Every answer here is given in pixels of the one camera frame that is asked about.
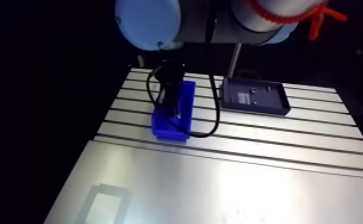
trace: red cable tie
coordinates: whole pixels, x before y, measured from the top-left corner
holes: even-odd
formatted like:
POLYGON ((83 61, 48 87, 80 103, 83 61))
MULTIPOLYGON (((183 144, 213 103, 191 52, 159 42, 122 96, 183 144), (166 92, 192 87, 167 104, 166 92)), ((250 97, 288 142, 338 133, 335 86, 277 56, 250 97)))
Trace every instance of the red cable tie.
POLYGON ((308 38, 310 40, 315 40, 319 36, 319 31, 320 31, 320 28, 321 28, 321 26, 323 24, 323 20, 324 20, 324 14, 330 15, 333 18, 340 20, 340 21, 347 21, 347 19, 348 19, 344 14, 339 13, 330 8, 327 8, 327 2, 323 2, 319 5, 311 8, 310 10, 308 10, 307 12, 305 12, 301 15, 296 15, 296 16, 292 16, 292 17, 282 17, 282 16, 275 15, 273 13, 270 13, 269 11, 264 9, 257 2, 257 0, 246 0, 246 1, 249 3, 251 8, 258 15, 260 15, 264 19, 266 19, 270 22, 273 22, 273 23, 278 23, 278 24, 297 23, 297 22, 305 20, 309 17, 312 17, 311 28, 310 28, 309 35, 308 35, 308 38))

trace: black wire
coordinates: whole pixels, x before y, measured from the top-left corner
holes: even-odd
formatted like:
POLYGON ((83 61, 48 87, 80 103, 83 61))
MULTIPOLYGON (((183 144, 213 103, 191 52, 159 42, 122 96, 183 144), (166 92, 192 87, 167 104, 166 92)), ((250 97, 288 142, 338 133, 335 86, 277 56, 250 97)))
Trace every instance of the black wire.
MULTIPOLYGON (((157 103, 155 101, 155 99, 152 96, 151 93, 151 88, 150 88, 150 80, 152 78, 152 76, 155 74, 155 72, 160 69, 160 67, 156 68, 155 70, 153 70, 151 73, 148 74, 147 80, 145 82, 146 87, 147 87, 147 92, 148 92, 148 96, 149 99, 151 99, 151 102, 153 103, 153 105, 155 105, 155 107, 160 107, 161 105, 159 103, 157 103)), ((178 131, 192 136, 192 137, 196 137, 196 138, 206 138, 209 137, 210 135, 212 135, 214 132, 216 132, 216 130, 218 129, 219 126, 219 122, 220 122, 220 106, 219 106, 219 98, 218 98, 218 93, 216 90, 216 83, 215 83, 215 79, 213 78, 212 75, 209 76, 209 80, 210 80, 210 86, 212 87, 212 93, 213 93, 213 99, 215 100, 215 108, 216 108, 216 120, 215 120, 215 125, 213 127, 213 129, 209 132, 209 133, 196 133, 196 132, 188 132, 187 130, 183 129, 182 127, 174 124, 174 122, 167 116, 164 114, 164 117, 167 117, 169 122, 173 125, 173 127, 175 127, 178 131)))
MULTIPOLYGON (((215 30, 215 25, 216 25, 216 10, 217 10, 217 1, 218 0, 211 0, 210 1, 210 5, 209 5, 209 13, 208 13, 208 18, 207 18, 207 22, 206 22, 206 31, 205 31, 205 43, 204 43, 204 48, 203 48, 203 61, 204 61, 204 65, 205 66, 209 66, 209 48, 210 48, 210 43, 212 41, 213 38, 213 31, 215 30)), ((151 93, 151 88, 150 88, 150 80, 152 78, 152 76, 158 71, 160 70, 160 66, 158 68, 156 68, 155 70, 153 70, 151 73, 149 73, 147 80, 146 80, 146 86, 147 86, 147 92, 148 92, 148 96, 151 99, 151 102, 155 105, 155 107, 159 107, 160 104, 158 104, 155 99, 152 97, 152 93, 151 93)), ((210 81, 210 87, 212 89, 212 94, 213 94, 213 100, 215 101, 215 109, 216 109, 216 120, 215 120, 215 125, 213 127, 213 129, 208 132, 208 133, 194 133, 194 132, 188 132, 187 130, 184 130, 182 127, 176 125, 173 123, 173 121, 169 118, 169 122, 180 132, 192 136, 192 137, 196 137, 196 138, 206 138, 209 137, 210 135, 212 135, 213 133, 216 132, 216 130, 219 127, 219 122, 220 122, 220 105, 219 105, 219 98, 218 98, 218 92, 216 89, 216 83, 215 83, 215 78, 213 77, 213 75, 208 74, 209 75, 209 81, 210 81)))

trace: blue block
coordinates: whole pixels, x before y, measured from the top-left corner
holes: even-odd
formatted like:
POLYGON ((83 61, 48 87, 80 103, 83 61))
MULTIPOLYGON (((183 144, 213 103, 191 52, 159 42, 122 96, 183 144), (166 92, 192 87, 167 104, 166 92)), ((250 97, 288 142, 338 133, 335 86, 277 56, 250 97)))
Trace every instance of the blue block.
POLYGON ((177 117, 166 117, 166 113, 160 107, 155 107, 152 114, 152 134, 158 138, 176 139, 176 140, 187 140, 190 138, 178 131, 169 121, 182 127, 188 132, 191 131, 191 120, 193 118, 193 105, 195 95, 195 82, 184 81, 181 89, 181 94, 178 101, 178 110, 181 112, 180 118, 177 117))

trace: slotted aluminum table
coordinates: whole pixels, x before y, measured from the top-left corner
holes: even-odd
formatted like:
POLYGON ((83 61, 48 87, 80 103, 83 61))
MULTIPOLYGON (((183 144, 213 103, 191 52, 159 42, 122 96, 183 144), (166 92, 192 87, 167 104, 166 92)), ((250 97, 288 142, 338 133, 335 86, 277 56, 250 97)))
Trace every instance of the slotted aluminum table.
MULTIPOLYGON (((222 110, 209 138, 158 141, 150 71, 128 74, 45 223, 363 223, 363 136, 334 89, 283 83, 285 117, 222 110)), ((208 76, 185 80, 192 130, 207 132, 208 76)))

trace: dark background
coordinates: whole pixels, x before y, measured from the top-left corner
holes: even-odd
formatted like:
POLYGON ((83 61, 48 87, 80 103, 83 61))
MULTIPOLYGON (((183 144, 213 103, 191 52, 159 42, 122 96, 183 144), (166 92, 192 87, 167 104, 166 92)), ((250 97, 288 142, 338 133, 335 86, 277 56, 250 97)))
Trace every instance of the dark background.
MULTIPOLYGON (((301 23, 283 43, 243 46, 236 75, 334 87, 363 133, 363 1, 330 6, 349 21, 326 19, 315 42, 301 23)), ((128 65, 137 54, 156 64, 122 37, 113 11, 113 0, 0 1, 0 222, 44 221, 128 65)), ((188 71, 202 71, 201 49, 184 46, 188 71)), ((204 72, 226 74, 232 49, 212 46, 204 72)))

